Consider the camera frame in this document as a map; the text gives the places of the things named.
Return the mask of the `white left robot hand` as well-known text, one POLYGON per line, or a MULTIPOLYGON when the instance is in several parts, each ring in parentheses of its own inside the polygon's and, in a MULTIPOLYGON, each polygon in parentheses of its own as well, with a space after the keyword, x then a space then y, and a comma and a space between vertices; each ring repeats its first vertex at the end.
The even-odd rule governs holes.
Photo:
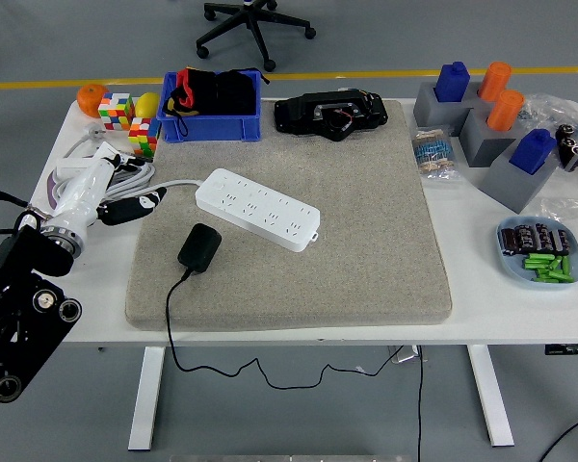
POLYGON ((54 214, 40 232, 55 240, 84 241, 98 219, 115 226, 150 215, 167 193, 166 187, 147 189, 134 196, 110 199, 107 191, 115 173, 125 167, 122 156, 108 144, 106 153, 66 182, 54 214))

